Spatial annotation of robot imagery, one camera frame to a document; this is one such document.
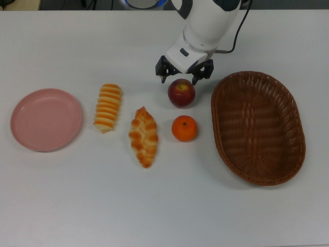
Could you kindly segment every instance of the black cable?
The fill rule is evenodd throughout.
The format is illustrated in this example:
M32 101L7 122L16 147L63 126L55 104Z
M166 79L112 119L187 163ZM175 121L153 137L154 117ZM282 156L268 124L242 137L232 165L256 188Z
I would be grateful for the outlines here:
M87 8L87 10L89 10L89 9L90 9L90 7L93 5L93 3L94 3L94 0L92 0L92 1L90 2L90 4L88 5L88 8Z
M252 4L252 0L250 0L250 3L249 3L249 6L248 6L248 9L247 9L247 12L245 13L245 16L243 17L243 19L242 19L242 21L241 21L241 23L240 23L240 26L239 26L239 28L238 28L237 31L236 31L235 38L234 38L234 42L233 42L233 48L232 48L232 50L216 50L215 53L226 54L226 53L231 53L231 52L234 51L234 49L235 49L235 45L236 45L237 36L238 36L238 34L239 34L239 31L240 31L240 29L241 29L241 27L242 27L242 25L243 25L243 23L244 23L244 21L245 21L247 15L248 15L248 12L249 12L249 10L250 10L250 8L251 8L251 4Z
M93 10L96 9L97 0L94 0Z
M61 10L64 9L65 4L66 4L66 0L63 1L63 5L62 5L62 7L61 7Z

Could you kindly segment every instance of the bread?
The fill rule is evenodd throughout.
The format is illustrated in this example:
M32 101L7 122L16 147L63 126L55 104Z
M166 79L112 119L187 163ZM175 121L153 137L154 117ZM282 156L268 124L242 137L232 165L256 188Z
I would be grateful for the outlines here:
M94 126L102 133L114 130L121 104L121 89L116 84L105 84L98 95Z
M131 147L143 168L151 167L158 146L157 125L145 107L136 111L129 131Z

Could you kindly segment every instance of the dark background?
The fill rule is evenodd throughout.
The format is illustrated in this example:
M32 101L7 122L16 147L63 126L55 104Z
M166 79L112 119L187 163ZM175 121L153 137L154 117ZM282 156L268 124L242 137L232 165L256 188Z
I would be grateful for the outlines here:
M42 0L41 10L85 10L81 0ZM253 0L252 9L329 9L329 0ZM123 10L119 0L97 0L96 10ZM165 10L172 10L171 4Z

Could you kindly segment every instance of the basket rim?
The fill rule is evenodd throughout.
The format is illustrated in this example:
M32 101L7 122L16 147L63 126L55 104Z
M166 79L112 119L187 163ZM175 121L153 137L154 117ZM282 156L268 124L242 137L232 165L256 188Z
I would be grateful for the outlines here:
M298 126L298 135L301 141L301 145L302 145L302 149L301 149L301 153L299 156L299 161L296 164L296 167L293 169L293 171L291 171L289 174L285 175L284 177L280 178L280 179L275 179L272 181L262 181L262 180L258 180L258 179L254 179L251 176L248 176L242 172L240 172L234 165L234 163L232 163L230 161L230 159L228 158L228 156L226 155L224 149L223 149L223 142L221 139L221 133L220 133L220 124L218 120L218 106L215 105L215 101L218 97L219 92L221 91L224 83L231 79L232 77L235 76L241 76L241 75L246 75L246 74L250 74L250 75L257 75L260 77L267 77L269 79L272 79L273 81L275 81L275 83L277 83L278 85L280 85L283 88L283 91L287 93L288 97L291 99L291 101L294 104L294 111L296 113L296 117L295 119L297 120L297 126ZM251 71L251 70L246 70L246 71L240 71L240 72L235 72L232 73L226 77L224 77L214 88L214 91L212 93L212 97L211 97L211 114L212 114L212 124L213 124L213 131L214 131L214 139L215 139L215 143L216 143L216 148L219 152L220 157L222 158L222 160L224 161L224 163L228 166L228 168L235 173L236 175L238 175L240 178L244 179L245 181L249 182L249 183L253 183L256 185L263 185L263 186L273 186L273 185L279 185L282 183L287 182L288 180L292 179L301 169L303 162L305 160L305 155L306 155L306 143L305 143L305 135L303 132L303 127L301 124L301 119L300 119L300 114L297 108L297 104L296 101L293 97L293 95L290 93L290 91L287 89L287 87L285 85L283 85L279 80L277 80L276 78L274 78L273 76L270 76L266 73L263 72L256 72L256 71Z

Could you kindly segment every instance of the orange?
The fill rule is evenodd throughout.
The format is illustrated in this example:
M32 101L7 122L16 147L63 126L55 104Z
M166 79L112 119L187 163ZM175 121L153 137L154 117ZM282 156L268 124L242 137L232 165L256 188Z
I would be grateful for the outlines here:
M171 126L173 135L181 142L189 142L196 137L197 124L193 117L179 116Z

